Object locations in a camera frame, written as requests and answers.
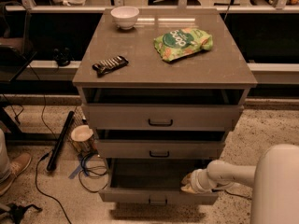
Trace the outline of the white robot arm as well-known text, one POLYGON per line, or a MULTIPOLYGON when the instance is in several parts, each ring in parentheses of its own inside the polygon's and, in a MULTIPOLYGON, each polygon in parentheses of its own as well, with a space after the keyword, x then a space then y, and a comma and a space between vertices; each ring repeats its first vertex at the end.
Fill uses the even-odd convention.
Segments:
POLYGON ((254 166, 212 161, 183 177, 181 190, 191 194, 252 188, 250 224, 299 224, 299 147, 270 147, 254 166))

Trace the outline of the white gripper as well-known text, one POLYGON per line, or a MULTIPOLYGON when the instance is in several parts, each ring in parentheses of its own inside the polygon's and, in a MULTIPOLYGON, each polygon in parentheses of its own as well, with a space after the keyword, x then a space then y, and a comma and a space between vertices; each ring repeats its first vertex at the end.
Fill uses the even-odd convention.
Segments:
POLYGON ((185 186, 180 189, 190 194, 211 192, 217 187, 217 182, 208 176, 206 169, 197 169, 188 173, 181 180, 181 184, 185 186))

